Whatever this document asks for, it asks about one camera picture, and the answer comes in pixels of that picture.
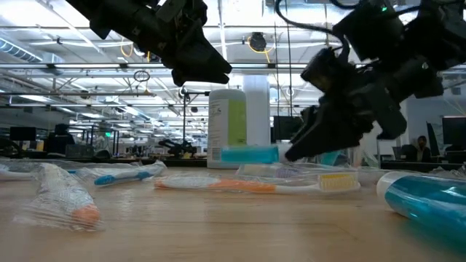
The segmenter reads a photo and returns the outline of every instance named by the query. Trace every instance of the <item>wooden table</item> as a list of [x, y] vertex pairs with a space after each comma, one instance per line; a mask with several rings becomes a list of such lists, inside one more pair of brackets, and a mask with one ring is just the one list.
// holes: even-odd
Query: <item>wooden table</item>
[[11, 222], [35, 190], [28, 181], [0, 183], [2, 262], [466, 261], [373, 192], [316, 199], [127, 183], [93, 194], [105, 231], [75, 232]]

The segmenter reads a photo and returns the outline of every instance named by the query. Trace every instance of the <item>wrapped toothbrush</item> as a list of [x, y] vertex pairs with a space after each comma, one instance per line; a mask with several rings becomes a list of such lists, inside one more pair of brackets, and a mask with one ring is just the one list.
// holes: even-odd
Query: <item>wrapped toothbrush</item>
[[76, 176], [94, 186], [109, 186], [116, 183], [159, 177], [166, 169], [165, 164], [157, 161], [154, 164], [125, 169], [81, 168], [76, 171]]
[[257, 194], [340, 194], [357, 191], [360, 184], [357, 172], [328, 172], [300, 178], [183, 174], [158, 178], [155, 187]]
[[6, 180], [32, 180], [34, 177], [33, 172], [13, 172], [9, 170], [9, 167], [0, 164], [0, 181]]
[[99, 209], [77, 177], [53, 164], [41, 166], [36, 198], [21, 209], [15, 221], [62, 229], [99, 229]]

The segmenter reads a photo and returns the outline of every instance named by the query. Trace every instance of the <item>ceiling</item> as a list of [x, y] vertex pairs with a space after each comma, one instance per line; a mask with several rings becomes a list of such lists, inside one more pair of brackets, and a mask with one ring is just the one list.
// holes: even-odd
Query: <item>ceiling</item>
[[[205, 0], [208, 5], [208, 21], [204, 27], [204, 35], [208, 41], [230, 63], [267, 63], [305, 64], [325, 43], [338, 45], [338, 41], [332, 36], [316, 31], [306, 31], [293, 26], [288, 27], [273, 12], [271, 1], [251, 0]], [[292, 20], [301, 23], [326, 26], [339, 22], [349, 11], [339, 9], [326, 1], [288, 0], [287, 12], [283, 12]], [[405, 5], [416, 5], [419, 1], [394, 1], [396, 8], [402, 9]], [[400, 18], [404, 23], [412, 20], [416, 13], [408, 13]], [[268, 55], [256, 53], [247, 44], [247, 39], [253, 32], [262, 32], [268, 42]], [[132, 49], [132, 43], [115, 32], [111, 32], [107, 39], [100, 39], [89, 29], [89, 21], [78, 13], [64, 0], [50, 0], [45, 4], [42, 0], [2, 0], [0, 2], [0, 39], [27, 50], [31, 54], [40, 57], [50, 57], [62, 63], [146, 63], [146, 59]], [[360, 63], [352, 51], [350, 60]], [[24, 60], [0, 52], [0, 63], [24, 63]], [[92, 113], [105, 116], [106, 119], [135, 120], [151, 122], [164, 122], [166, 126], [179, 126], [181, 122], [182, 99], [178, 96], [180, 89], [176, 87], [170, 76], [170, 71], [165, 68], [151, 68], [146, 71], [151, 74], [148, 82], [134, 82], [133, 75], [140, 69], [129, 68], [66, 68], [61, 69], [61, 75], [57, 76], [45, 73], [41, 70], [9, 68], [0, 69], [1, 90], [5, 92], [102, 92], [105, 95], [90, 96], [82, 99], [79, 96], [49, 97], [47, 102], [40, 99], [14, 97], [12, 103], [54, 103], [61, 105], [84, 104], [115, 104], [133, 105], [137, 111], [135, 117], [128, 112], [118, 112], [116, 106], [101, 106], [83, 108], [77, 106], [60, 107], [63, 113], [70, 113], [73, 117], [76, 113]], [[223, 88], [241, 88], [242, 78], [245, 74], [261, 74], [269, 79], [272, 93], [277, 93], [277, 87], [283, 90], [280, 97], [271, 101], [271, 114], [289, 114], [286, 105], [293, 99], [294, 105], [308, 106], [316, 104], [321, 92], [312, 85], [304, 82], [299, 76], [301, 69], [276, 71], [265, 70], [257, 72], [237, 68], [230, 74], [230, 83], [210, 84], [200, 82], [186, 83], [189, 91], [204, 92]], [[461, 75], [451, 77], [454, 83], [461, 80]], [[150, 92], [152, 95], [140, 95]], [[191, 102], [190, 106], [197, 106], [198, 112], [189, 117], [192, 128], [188, 133], [207, 131], [205, 122], [207, 118], [208, 98], [200, 95]], [[87, 121], [100, 121], [85, 115], [78, 115], [78, 119]]]

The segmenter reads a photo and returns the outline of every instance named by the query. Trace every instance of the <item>computer monitor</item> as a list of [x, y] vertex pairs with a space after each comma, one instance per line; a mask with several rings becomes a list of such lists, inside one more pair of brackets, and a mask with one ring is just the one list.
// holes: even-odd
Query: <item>computer monitor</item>
[[442, 118], [443, 144], [466, 144], [466, 117], [446, 116]]
[[291, 140], [299, 131], [303, 121], [298, 116], [274, 116], [274, 135], [275, 140]]
[[9, 139], [11, 141], [35, 141], [36, 128], [35, 127], [10, 127]]

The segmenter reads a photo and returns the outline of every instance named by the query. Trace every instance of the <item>blue toothbrush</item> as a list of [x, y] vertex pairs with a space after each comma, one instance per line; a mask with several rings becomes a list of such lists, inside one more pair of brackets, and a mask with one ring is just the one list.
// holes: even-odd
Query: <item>blue toothbrush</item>
[[133, 174], [134, 172], [131, 172], [130, 174], [126, 172], [126, 173], [118, 174], [118, 177], [114, 175], [104, 175], [94, 180], [94, 185], [105, 186], [105, 185], [110, 185], [112, 183], [115, 183], [121, 180], [136, 180], [136, 179], [143, 180], [145, 178], [150, 178], [151, 176], [154, 176], [153, 174], [146, 172], [146, 171], [138, 172], [136, 175], [133, 175]]

